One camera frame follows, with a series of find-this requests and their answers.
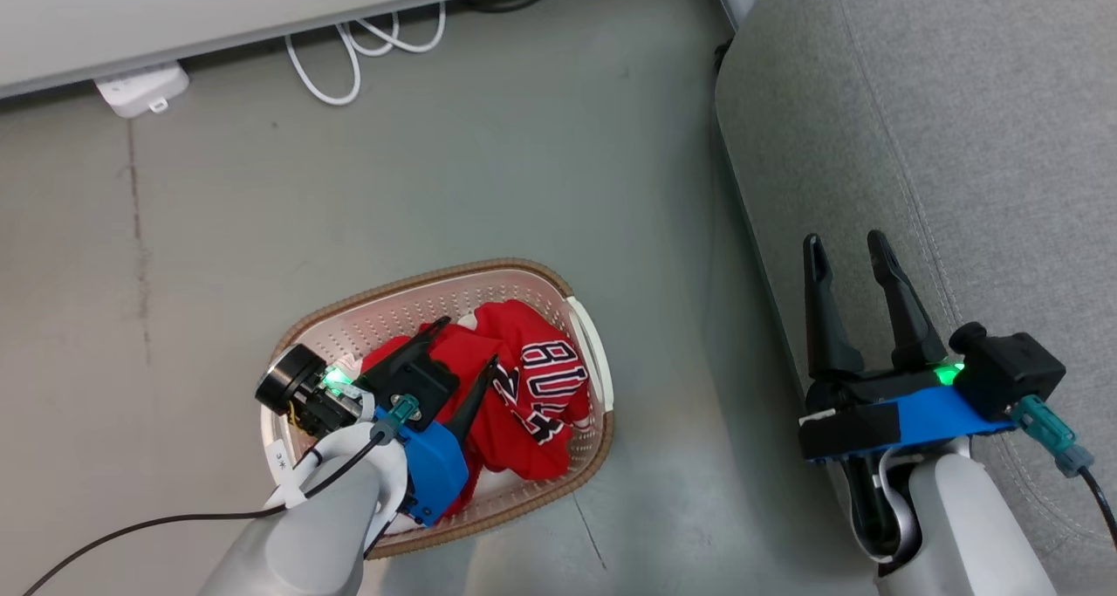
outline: power strip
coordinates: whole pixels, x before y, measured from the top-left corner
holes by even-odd
[[[179,63],[147,66],[93,80],[108,107],[124,118],[135,118],[146,110],[163,114],[170,106],[169,100],[190,86],[190,78]]]

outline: basket handle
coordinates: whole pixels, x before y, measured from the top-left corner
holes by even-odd
[[[585,362],[586,369],[590,369],[593,392],[603,406],[603,413],[610,413],[613,410],[613,377],[609,373],[609,361],[605,357],[605,346],[601,343],[601,335],[598,334],[590,313],[586,313],[585,306],[582,306],[574,295],[566,298],[566,306],[570,306],[574,338],[579,348],[585,350],[585,354],[582,354],[585,357],[582,362]]]

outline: gray fabric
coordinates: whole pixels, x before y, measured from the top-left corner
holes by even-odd
[[[760,0],[717,112],[804,385],[803,235],[888,366],[865,242],[885,230],[943,337],[1028,330],[1067,364],[1051,404],[1117,494],[1117,0]],[[975,454],[1061,590],[1117,584],[1080,480],[1021,433]]]

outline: floor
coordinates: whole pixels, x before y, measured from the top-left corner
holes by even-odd
[[[431,55],[364,60],[345,108],[307,95],[274,44],[188,63],[161,116],[123,122],[87,87],[0,104],[9,587],[134,521],[259,506],[251,393],[302,315],[521,257],[560,271],[603,335],[609,461],[498,531],[367,564],[362,594],[875,593],[796,456],[795,391],[712,136],[716,0],[449,20]],[[300,46],[344,86],[338,42]],[[41,594],[194,594],[240,528],[139,532]]]

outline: brown basket rim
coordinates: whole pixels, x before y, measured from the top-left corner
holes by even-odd
[[[332,305],[325,306],[323,309],[315,310],[315,313],[306,315],[306,317],[300,318],[298,323],[295,323],[294,326],[290,326],[290,328],[287,329],[287,333],[283,335],[283,338],[279,338],[279,345],[276,345],[275,352],[271,353],[271,358],[278,358],[279,354],[281,354],[284,349],[287,349],[288,346],[296,340],[296,338],[299,338],[300,335],[313,328],[313,326],[317,326],[318,323],[327,320],[327,318],[334,318],[336,315],[346,313],[346,310],[351,310],[355,306],[366,305],[366,302],[379,300],[379,298],[388,297],[388,295],[398,294],[400,290],[413,289],[416,286],[439,282],[442,281],[442,279],[459,278],[462,277],[462,275],[470,273],[484,273],[486,270],[507,269],[525,270],[527,273],[538,275],[540,278],[546,279],[547,282],[554,285],[556,289],[563,294],[563,297],[570,298],[574,295],[574,290],[571,289],[565,279],[558,277],[558,273],[555,273],[554,270],[548,269],[546,266],[538,265],[538,262],[528,261],[528,259],[495,258],[486,259],[486,261],[470,262],[469,265],[450,266],[446,267],[446,269],[431,270],[429,273],[412,275],[411,278],[400,279],[398,282],[389,282],[389,285],[376,286],[375,289],[364,290],[362,294],[352,295],[350,298],[332,302]],[[598,473],[598,470],[601,469],[605,462],[605,458],[609,455],[609,449],[611,448],[612,442],[613,413],[610,411],[603,414],[601,445],[599,445],[596,453],[594,453],[593,460],[590,461],[590,464],[586,465],[586,468],[583,469],[579,475],[571,478],[571,480],[564,482],[540,498],[532,500],[531,502],[517,504],[483,520],[459,525],[431,537],[374,547],[371,554],[366,556],[366,559],[382,559],[395,555],[403,555],[405,552],[414,552],[447,544],[449,541],[455,541],[464,537],[469,537],[487,529],[498,527],[505,522],[509,522],[521,516],[525,516],[526,513],[534,511],[535,509],[550,504],[564,496],[569,496]]]

